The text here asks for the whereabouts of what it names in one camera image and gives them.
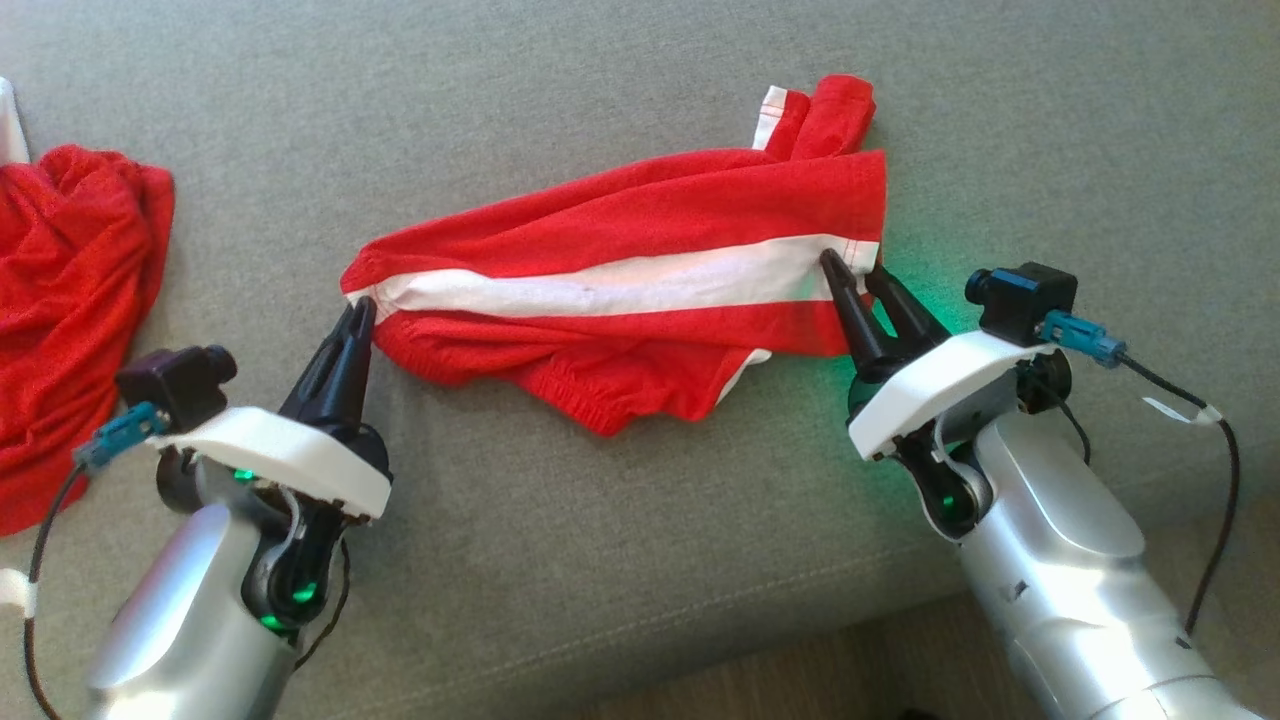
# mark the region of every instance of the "green led indicator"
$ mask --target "green led indicator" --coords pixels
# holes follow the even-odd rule
[[[311,583],[307,587],[293,593],[294,602],[311,602],[311,598],[316,594],[316,584]]]

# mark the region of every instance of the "blue cable connector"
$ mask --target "blue cable connector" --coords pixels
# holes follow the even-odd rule
[[[1120,365],[1119,356],[1126,348],[1123,340],[1108,337],[1102,325],[1061,310],[1050,310],[1044,316],[1041,340],[1080,351],[1107,369]]]
[[[125,410],[124,415],[93,430],[88,442],[72,451],[72,459],[77,465],[84,465],[84,473],[92,475],[125,450],[164,433],[168,427],[168,418],[155,405],[140,402]]]

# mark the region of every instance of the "gray fabric surface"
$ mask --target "gray fabric surface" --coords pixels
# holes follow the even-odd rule
[[[1078,309],[1239,428],[1275,487],[1280,5],[8,0],[0,74],[35,152],[173,169],[137,340],[221,342],[274,406],[369,240],[658,154],[746,145],[769,83],[854,72],[890,152],[887,261],[952,327],[980,265],[1078,273]],[[1096,466],[1148,525],[1216,511],[1225,456],[1078,364]],[[379,361],[398,483],[351,538],[351,605],[280,716],[535,717],[938,597],[959,571],[893,468],[844,437],[842,361],[753,368],[703,424],[591,437],[521,391]],[[61,519],[41,666],[74,716],[115,607],[178,519],[131,456]],[[0,543],[24,564],[32,534]],[[9,637],[18,619],[0,615]],[[32,716],[15,646],[5,706]]]

